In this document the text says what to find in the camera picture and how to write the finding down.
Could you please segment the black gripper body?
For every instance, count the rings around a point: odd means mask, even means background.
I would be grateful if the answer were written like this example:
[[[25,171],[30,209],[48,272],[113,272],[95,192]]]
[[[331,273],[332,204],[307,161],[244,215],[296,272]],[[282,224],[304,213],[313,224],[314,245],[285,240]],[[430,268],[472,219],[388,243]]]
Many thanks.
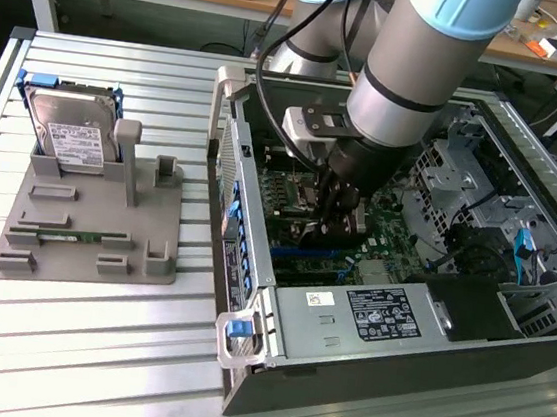
[[[399,170],[406,159],[407,147],[384,147],[368,139],[341,138],[327,158],[328,172],[335,182],[370,198]]]

